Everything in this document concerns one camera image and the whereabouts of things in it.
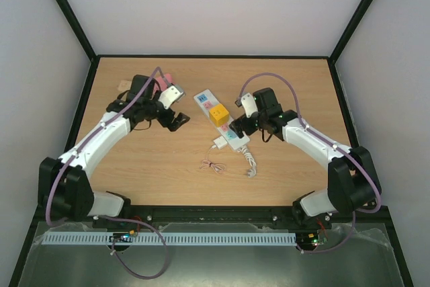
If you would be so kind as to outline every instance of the white power strip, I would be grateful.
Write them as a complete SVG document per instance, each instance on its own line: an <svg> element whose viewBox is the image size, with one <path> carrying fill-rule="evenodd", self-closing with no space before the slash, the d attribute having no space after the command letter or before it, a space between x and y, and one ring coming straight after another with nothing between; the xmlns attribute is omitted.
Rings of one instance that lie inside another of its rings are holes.
<svg viewBox="0 0 430 287"><path fill-rule="evenodd" d="M203 110L203 113L206 115L206 117L208 117L208 119L210 108L220 103L210 90L204 90L203 92L200 92L199 94L195 95L194 100ZM244 134L242 138L239 138L234 133L234 131L228 127L228 125L233 120L234 119L230 115L228 122L226 124L223 124L221 127L216 127L216 129L219 131L221 136L223 136L227 140L227 143L230 145L231 149L234 151L238 151L242 146L245 146L249 142L249 137Z"/></svg>

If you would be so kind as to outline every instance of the yellow box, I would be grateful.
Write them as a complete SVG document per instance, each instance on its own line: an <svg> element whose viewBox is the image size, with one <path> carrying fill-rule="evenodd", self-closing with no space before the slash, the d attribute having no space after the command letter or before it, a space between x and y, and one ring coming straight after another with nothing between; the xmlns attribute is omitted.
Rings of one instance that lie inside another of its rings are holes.
<svg viewBox="0 0 430 287"><path fill-rule="evenodd" d="M217 127L221 127L223 124L226 124L229 118L230 114L222 104L217 104L209 110L209 119Z"/></svg>

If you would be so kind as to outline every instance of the wooden tabletop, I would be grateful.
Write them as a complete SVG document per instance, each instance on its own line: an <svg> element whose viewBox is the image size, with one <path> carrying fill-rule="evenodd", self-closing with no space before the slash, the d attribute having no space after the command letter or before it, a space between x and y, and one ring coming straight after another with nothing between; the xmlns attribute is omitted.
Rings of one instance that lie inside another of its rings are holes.
<svg viewBox="0 0 430 287"><path fill-rule="evenodd" d="M177 132L169 132L157 121L148 130L132 131L96 168L90 179L93 190L116 192L140 205L284 206L327 186L327 173L316 161L277 138L263 143L259 132L248 144L257 162L256 177L245 175L249 164L229 147L213 149L209 156L211 161L225 164L228 173L199 170L219 133L193 99L209 89L236 118L243 114L234 104L243 83L256 73L278 73L296 90L306 121L332 139L349 144L326 60L102 58L78 140L116 99L121 81L131 81L136 74L150 75L157 66L184 88L187 95L172 108L191 120ZM252 81L246 91L264 87L273 88L284 110L295 110L290 90L273 77ZM146 125L143 122L137 128Z"/></svg>

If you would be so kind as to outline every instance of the white wall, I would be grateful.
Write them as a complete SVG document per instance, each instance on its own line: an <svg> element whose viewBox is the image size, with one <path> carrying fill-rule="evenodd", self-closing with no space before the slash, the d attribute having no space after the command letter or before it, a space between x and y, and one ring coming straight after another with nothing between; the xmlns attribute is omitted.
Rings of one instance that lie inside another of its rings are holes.
<svg viewBox="0 0 430 287"><path fill-rule="evenodd" d="M360 0L69 0L98 54L330 55Z"/></svg>
<svg viewBox="0 0 430 287"><path fill-rule="evenodd" d="M337 63L415 286L430 261L429 0L375 0Z"/></svg>
<svg viewBox="0 0 430 287"><path fill-rule="evenodd" d="M54 0L0 0L0 286L36 209L38 166L64 149L88 67Z"/></svg>

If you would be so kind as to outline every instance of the purple cable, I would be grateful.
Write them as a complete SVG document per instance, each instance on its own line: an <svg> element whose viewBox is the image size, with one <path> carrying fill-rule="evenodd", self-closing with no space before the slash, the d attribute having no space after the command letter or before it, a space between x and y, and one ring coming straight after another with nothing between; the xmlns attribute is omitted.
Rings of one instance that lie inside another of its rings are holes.
<svg viewBox="0 0 430 287"><path fill-rule="evenodd" d="M163 74L163 72L161 70L161 67L156 67L155 70L153 71L153 73L150 75L150 77L146 80L146 82L143 85L142 89L140 89L140 91L133 98L133 100L130 101L130 103L127 106L125 106L124 109L122 109L115 116L113 116L108 121L106 121L105 122L105 126L110 125L112 122L114 122L115 120L117 120L122 114L124 114L124 112L126 112L128 109L130 109L131 106L133 106L133 104L137 101L137 99L142 95L143 91L145 91L145 89L148 87L148 85L152 81L152 79L154 79L154 76L157 74L157 72L160 72L160 75L162 77L164 77L164 74ZM88 137L76 149L76 153L79 154L82 151L82 149L84 149L84 147L88 144L88 142L90 142L91 139L93 139L102 129L104 129L104 127L100 126L99 128L95 129L91 134L89 134ZM66 168L71 164L71 162L73 161L73 159L75 159L74 155L72 155L64 163L64 165L61 167L60 171L58 172L57 176L55 177L54 183L52 184L51 191L50 191L49 197L48 197L48 201L46 203L46 212L45 212L45 220L46 220L46 223L50 227L55 227L56 225L61 224L61 222L66 219L66 218L62 218L60 221L58 221L56 223L52 223L51 222L51 216L50 216L50 214L51 214L52 200L54 199L54 195L55 195L55 191L56 191L56 188L58 186L58 183L60 182L62 175L66 171Z"/></svg>
<svg viewBox="0 0 430 287"><path fill-rule="evenodd" d="M354 228L355 228L355 212L352 212L351 230L349 230L347 236L341 242L339 242L337 245L335 245L334 247L325 249L325 250L314 250L314 251L302 250L302 248L300 248L300 246L297 245L297 249L299 249L299 251L301 253L306 253L306 254L309 254L309 255L313 255L315 253L326 253L326 252L330 252L330 251L336 250L336 249L340 248L342 245L344 245L349 240L349 238L351 238L351 236L352 236L352 234L354 232Z"/></svg>
<svg viewBox="0 0 430 287"><path fill-rule="evenodd" d="M137 274L136 272L133 272L120 258L120 256L118 255L118 252L115 251L115 240L112 243L111 246L111 250L112 250L112 254L115 254L116 258L120 261L120 263L124 266L124 269L132 276L139 278L139 279L144 279L144 280L150 280L150 279L155 279L158 278L159 276L161 276L162 274L165 273L165 271L167 270L167 268L169 267L169 263L170 263L170 257L169 257L169 248L167 248L167 244L166 244L166 240L164 239L164 237L161 235L160 231L158 231L155 227L153 227L152 225L149 225L145 222L139 221L139 220L132 220L132 219L128 219L128 218L112 218L110 216L100 216L100 218L105 218L106 220L110 220L110 221L114 221L114 222L130 222L130 223L136 223L136 224L140 224L144 227L147 227L148 229L152 230L155 234L157 234L161 240L161 243L163 244L165 251L166 251L166 256L165 256L165 260L164 260L164 264L163 267L161 268L161 270L153 275L153 276L142 276Z"/></svg>
<svg viewBox="0 0 430 287"><path fill-rule="evenodd" d="M288 82L287 80L285 80L282 76L275 74L275 73L259 73L256 74L252 77L250 77L249 79L247 79L247 81L245 82L245 84L242 86L241 92L239 93L238 96L238 100L240 100L242 98L242 94L243 91L245 90L245 87L248 85L249 82L251 82L252 80L254 80L257 77L262 77L264 75L268 75L270 77L276 77L280 80L282 80L291 90L291 93L294 97L294 102L296 104L296 110L297 110L297 117L298 117L298 121L299 123L302 125L303 128L305 128L306 131L308 131L311 135L313 135L314 137L316 137L317 139L325 142L326 144L328 144L329 146L333 146L335 145L334 142L331 142L329 140L327 140L326 138L324 138L323 136L321 136L320 134L316 133L315 131L313 131L312 129L308 128L306 129L306 124L304 123L303 119L302 119L302 115L300 113L300 108L298 105L298 98L296 95L296 92L294 91L294 88L292 87L292 85L290 84L290 82ZM381 201L381 195L379 194L378 188L376 187L375 183L372 181L372 179L370 178L369 174L364 170L364 168L354 159L352 158L346 151L344 151L343 149L340 149L339 147L337 147L335 150L338 150L342 155L344 155L346 158L348 158L353 165L360 171L361 174L363 174L363 176L366 178L366 180L368 181L368 183L370 184L370 186L372 187L374 193L375 193L375 197L376 197L376 207L371 209L371 210L366 210L363 208L358 208L357 211L363 212L363 213L376 213L377 211L379 211L379 209L381 209L381 205L382 205L382 201Z"/></svg>

